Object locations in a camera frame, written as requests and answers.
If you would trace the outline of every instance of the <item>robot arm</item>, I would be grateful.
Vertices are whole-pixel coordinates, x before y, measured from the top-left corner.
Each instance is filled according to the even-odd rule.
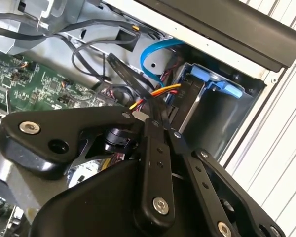
[[[10,163],[5,182],[34,220],[31,237],[285,236],[209,153],[188,150],[161,100],[149,105],[146,120],[120,106],[2,120],[0,163]],[[114,152],[125,160],[66,190],[75,160]]]

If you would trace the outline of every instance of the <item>black plastic bracket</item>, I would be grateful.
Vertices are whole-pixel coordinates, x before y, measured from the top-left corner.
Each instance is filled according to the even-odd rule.
[[[222,203],[228,203],[228,206],[232,207],[229,218],[241,236],[278,237],[278,233],[282,237],[285,236],[281,228],[208,152],[200,149],[194,152],[193,156],[203,163],[204,173],[208,173],[214,184],[217,197]]]
[[[40,132],[22,132],[19,125],[25,121],[36,123]],[[83,131],[98,137],[112,127],[130,128],[136,121],[121,106],[13,113],[2,120],[0,151],[40,177],[58,179],[79,156]]]

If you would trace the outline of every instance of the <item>metal rivet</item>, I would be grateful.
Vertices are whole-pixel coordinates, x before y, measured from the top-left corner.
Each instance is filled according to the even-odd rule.
[[[34,122],[23,122],[19,125],[19,129],[26,133],[26,134],[30,134],[30,135],[35,135],[38,134],[40,132],[40,127],[37,123]]]
[[[218,229],[219,229],[220,233],[222,234],[222,236],[224,236],[224,237],[231,237],[232,236],[231,230],[224,222],[218,222]]]
[[[159,166],[160,168],[163,168],[163,163],[162,162],[158,162],[157,166]]]
[[[181,138],[181,134],[178,133],[178,132],[175,132],[174,135],[175,135],[176,138]]]
[[[201,156],[203,158],[208,158],[208,154],[206,154],[206,152],[204,152],[204,151],[201,151]]]
[[[169,213],[168,203],[162,197],[156,197],[152,201],[153,208],[161,215]]]
[[[271,226],[271,230],[273,231],[273,233],[275,233],[276,237],[281,237],[281,234],[274,226]]]
[[[156,121],[152,121],[152,124],[155,125],[156,127],[159,127],[159,124]]]
[[[123,115],[125,118],[127,118],[127,119],[130,119],[130,118],[131,118],[131,116],[130,116],[129,113],[122,112],[122,115]]]

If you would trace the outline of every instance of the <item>motherboard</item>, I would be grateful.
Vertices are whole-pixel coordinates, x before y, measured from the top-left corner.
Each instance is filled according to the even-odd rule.
[[[115,100],[23,56],[0,55],[0,108],[12,112],[114,105]]]
[[[19,112],[118,105],[108,88],[97,91],[21,55],[0,55],[0,120],[8,107]],[[16,209],[0,198],[0,237],[27,236],[29,223],[21,210],[20,217],[15,216]]]

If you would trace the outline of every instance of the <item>green circuit board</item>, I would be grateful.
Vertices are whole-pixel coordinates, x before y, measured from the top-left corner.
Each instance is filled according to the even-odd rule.
[[[37,111],[114,105],[115,100],[94,93],[74,83],[50,68],[28,58],[2,54],[6,66],[26,65],[21,69],[0,66],[0,108],[6,110],[6,91],[9,91],[12,111]]]

